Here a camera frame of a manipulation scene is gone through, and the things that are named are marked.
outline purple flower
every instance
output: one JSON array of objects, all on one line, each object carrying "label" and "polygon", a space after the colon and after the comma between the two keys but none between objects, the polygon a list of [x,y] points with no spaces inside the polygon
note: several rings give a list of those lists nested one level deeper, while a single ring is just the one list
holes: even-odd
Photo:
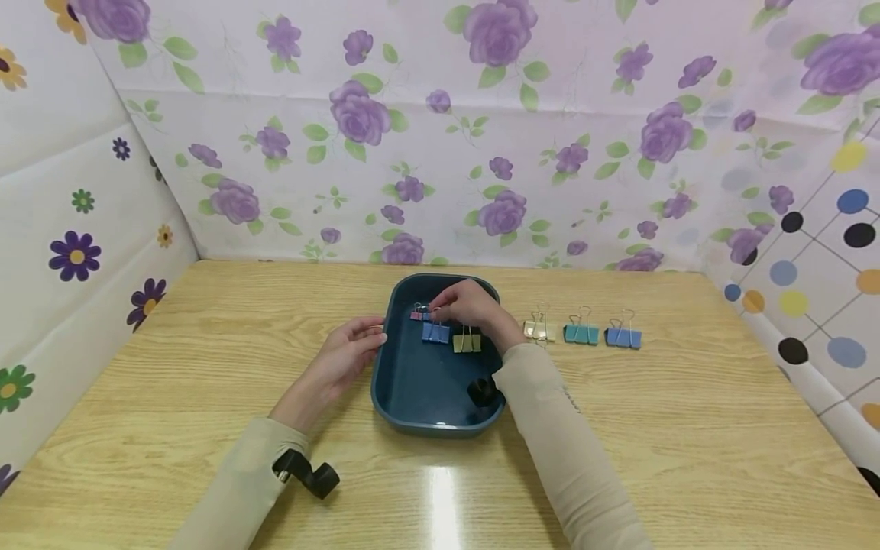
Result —
[{"label": "purple flower", "polygon": [[6,489],[12,485],[12,482],[15,481],[18,474],[19,472],[12,471],[12,465],[10,464],[0,466],[0,496],[3,496],[3,493],[5,493]]},{"label": "purple flower", "polygon": [[490,160],[489,170],[491,170],[499,180],[510,181],[510,178],[513,177],[513,163],[504,157],[495,157]]},{"label": "purple flower", "polygon": [[449,112],[450,107],[452,107],[452,101],[449,99],[449,94],[446,91],[434,90],[425,98],[425,105],[437,114],[446,114]]},{"label": "purple flower", "polygon": [[425,249],[422,240],[409,233],[398,233],[394,241],[382,249],[384,263],[415,266],[422,263]]},{"label": "purple flower", "polygon": [[280,17],[274,25],[266,25],[263,32],[268,41],[266,49],[277,55],[282,61],[290,61],[291,57],[299,57],[302,54],[297,40],[303,32],[291,25],[290,19]]},{"label": "purple flower", "polygon": [[580,143],[572,143],[563,147],[556,153],[556,172],[576,173],[581,169],[581,163],[587,162],[590,152]]},{"label": "purple flower", "polygon": [[223,163],[217,158],[217,152],[208,145],[193,143],[189,146],[189,154],[211,168],[223,168]]},{"label": "purple flower", "polygon": [[150,6],[144,0],[78,0],[74,8],[98,38],[136,44],[150,35]]},{"label": "purple flower", "polygon": [[54,240],[49,250],[58,254],[49,260],[50,269],[61,269],[61,280],[64,282],[77,276],[79,281],[87,281],[90,271],[98,271],[101,267],[95,258],[101,255],[100,246],[92,246],[92,235],[83,233],[80,237],[75,231],[64,233],[64,241]]},{"label": "purple flower", "polygon": [[744,228],[733,231],[727,239],[730,261],[741,265],[751,263],[746,261],[758,250],[758,245],[771,229],[773,229],[771,224],[762,224],[754,229]]},{"label": "purple flower", "polygon": [[629,258],[617,262],[614,271],[654,271],[660,267],[663,253],[653,248],[642,248]]},{"label": "purple flower", "polygon": [[770,187],[770,206],[776,213],[782,216],[788,212],[788,207],[795,203],[795,194],[785,186]]},{"label": "purple flower", "polygon": [[733,119],[733,131],[734,132],[747,132],[752,129],[752,126],[755,125],[755,122],[758,120],[758,117],[755,115],[755,112],[751,109],[747,111],[743,111],[740,113],[737,118]]},{"label": "purple flower", "polygon": [[532,39],[538,14],[528,0],[497,0],[478,4],[465,19],[465,40],[471,43],[471,61],[504,67],[519,57]]},{"label": "purple flower", "polygon": [[379,145],[391,130],[391,115],[378,101],[370,99],[363,84],[349,80],[330,92],[330,112],[339,131],[355,143]]},{"label": "purple flower", "polygon": [[266,126],[257,132],[257,143],[262,147],[266,158],[287,158],[287,146],[290,145],[290,139],[284,132]]},{"label": "purple flower", "polygon": [[663,217],[674,217],[680,220],[691,209],[691,197],[678,193],[663,204]]},{"label": "purple flower", "polygon": [[685,65],[685,74],[678,79],[678,88],[684,90],[697,85],[703,77],[715,68],[715,58],[711,55],[697,57]]},{"label": "purple flower", "polygon": [[236,180],[220,180],[210,200],[217,214],[223,214],[236,225],[260,217],[260,200],[253,194],[253,187]]},{"label": "purple flower", "polygon": [[419,202],[425,198],[425,184],[413,176],[404,176],[403,180],[397,182],[394,189],[397,190],[397,196],[404,202]]},{"label": "purple flower", "polygon": [[363,29],[354,31],[342,41],[345,48],[345,62],[354,67],[367,61],[367,54],[373,49],[373,35]]},{"label": "purple flower", "polygon": [[495,196],[494,202],[480,209],[477,224],[485,227],[487,235],[493,237],[516,231],[523,222],[523,216],[525,197],[506,189]]},{"label": "purple flower", "polygon": [[131,310],[128,318],[125,319],[126,325],[134,325],[131,332],[137,330],[141,323],[147,320],[147,317],[153,313],[156,304],[161,302],[164,297],[165,279],[159,279],[158,284],[152,277],[143,282],[143,292],[136,290],[131,295],[131,304],[135,309]]},{"label": "purple flower", "polygon": [[342,238],[342,233],[334,227],[325,227],[321,230],[321,238],[329,245],[335,245]]},{"label": "purple flower", "polygon": [[393,204],[382,207],[379,212],[381,212],[382,216],[385,216],[385,219],[388,220],[390,223],[395,225],[403,225],[403,210],[397,208]]},{"label": "purple flower", "polygon": [[640,224],[635,226],[635,230],[639,232],[639,237],[646,238],[647,240],[651,240],[657,236],[657,230],[660,228],[659,225],[651,222],[650,220],[645,220]]},{"label": "purple flower", "polygon": [[837,34],[819,44],[803,64],[808,69],[801,78],[804,90],[828,96],[861,92],[880,77],[880,26]]},{"label": "purple flower", "polygon": [[565,247],[565,253],[569,256],[580,256],[587,252],[588,245],[582,240],[573,240]]},{"label": "purple flower", "polygon": [[648,115],[642,128],[642,155],[647,160],[668,164],[675,153],[685,150],[693,136],[693,126],[682,118],[685,110],[671,101]]},{"label": "purple flower", "polygon": [[648,51],[648,44],[639,44],[635,50],[630,50],[620,56],[620,66],[617,68],[617,76],[627,84],[634,80],[642,80],[645,76],[645,65],[654,59],[654,54]]}]

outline teal binder clip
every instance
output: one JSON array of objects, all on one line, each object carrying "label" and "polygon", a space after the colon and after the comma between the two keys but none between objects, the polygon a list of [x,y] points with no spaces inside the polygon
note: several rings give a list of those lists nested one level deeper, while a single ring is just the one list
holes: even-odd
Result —
[{"label": "teal binder clip", "polygon": [[[587,309],[586,324],[583,321],[581,310]],[[599,327],[590,324],[590,314],[593,310],[586,305],[577,308],[577,315],[568,317],[571,320],[570,325],[566,325],[563,329],[562,336],[566,342],[575,344],[590,344],[597,346],[599,344]]]}]

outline blue dot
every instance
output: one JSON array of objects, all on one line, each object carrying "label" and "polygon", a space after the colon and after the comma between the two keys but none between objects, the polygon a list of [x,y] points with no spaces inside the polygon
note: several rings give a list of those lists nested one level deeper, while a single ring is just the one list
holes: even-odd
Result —
[{"label": "blue dot", "polygon": [[797,266],[788,260],[779,260],[770,267],[770,280],[787,287],[797,279]]},{"label": "blue dot", "polygon": [[843,336],[831,338],[828,342],[828,355],[836,364],[848,369],[858,369],[868,359],[868,353],[859,342]]},{"label": "blue dot", "polygon": [[739,288],[738,284],[731,283],[724,287],[724,297],[730,302],[736,302],[739,299],[739,295],[742,293],[743,290]]},{"label": "blue dot", "polygon": [[837,200],[837,209],[844,214],[861,212],[868,206],[868,194],[861,189],[850,189]]}]

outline yellow dot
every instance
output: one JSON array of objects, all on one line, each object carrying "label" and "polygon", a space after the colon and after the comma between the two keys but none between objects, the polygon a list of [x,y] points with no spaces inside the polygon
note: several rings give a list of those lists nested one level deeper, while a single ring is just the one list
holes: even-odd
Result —
[{"label": "yellow dot", "polygon": [[743,307],[749,313],[764,311],[764,297],[757,290],[747,290],[743,297]]},{"label": "yellow dot", "polygon": [[862,405],[862,416],[874,429],[880,429],[880,405],[866,403]]},{"label": "yellow dot", "polygon": [[831,161],[831,168],[837,172],[852,172],[862,164],[867,156],[868,148],[864,143],[847,142],[837,150],[837,154]]},{"label": "yellow dot", "polygon": [[865,269],[855,278],[855,287],[865,294],[880,294],[880,269]]},{"label": "yellow dot", "polygon": [[810,300],[807,299],[805,294],[798,292],[797,290],[783,292],[782,296],[779,297],[779,307],[782,309],[782,312],[789,315],[789,317],[800,317],[801,315],[804,315],[809,306]]}]

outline colored dot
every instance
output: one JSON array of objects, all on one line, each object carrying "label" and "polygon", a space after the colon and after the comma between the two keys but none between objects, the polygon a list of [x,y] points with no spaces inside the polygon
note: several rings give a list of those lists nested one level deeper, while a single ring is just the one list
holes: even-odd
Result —
[{"label": "colored dot", "polygon": [[777,346],[779,355],[788,364],[803,364],[810,358],[807,347],[797,338],[786,338]]},{"label": "colored dot", "polygon": [[880,294],[880,269],[865,269],[855,278],[855,287],[865,294]]},{"label": "colored dot", "polygon": [[779,307],[789,317],[800,317],[807,312],[810,301],[807,296],[797,290],[783,292],[779,297]]},{"label": "colored dot", "polygon": [[861,189],[850,189],[837,200],[837,209],[844,214],[856,214],[868,206],[868,194]]},{"label": "colored dot", "polygon": [[730,302],[736,302],[742,293],[743,291],[739,288],[738,284],[731,283],[724,287],[724,297]]},{"label": "colored dot", "polygon": [[757,290],[747,290],[743,297],[743,307],[749,313],[764,311],[764,297]]},{"label": "colored dot", "polygon": [[868,155],[868,148],[862,142],[844,143],[831,161],[831,168],[837,172],[852,172],[858,168]]},{"label": "colored dot", "polygon": [[797,266],[788,260],[779,260],[770,267],[770,280],[787,287],[797,279]]},{"label": "colored dot", "polygon": [[828,342],[828,355],[836,364],[848,369],[858,369],[868,359],[865,348],[859,342],[845,336],[831,338]]},{"label": "colored dot", "polygon": [[880,404],[865,403],[862,405],[862,416],[874,429],[880,429]]},{"label": "colored dot", "polygon": [[786,233],[794,233],[803,226],[803,216],[800,212],[789,212],[782,218],[782,230]]},{"label": "colored dot", "polygon": [[843,242],[853,248],[864,248],[874,242],[877,232],[871,224],[852,224],[843,233]]}]

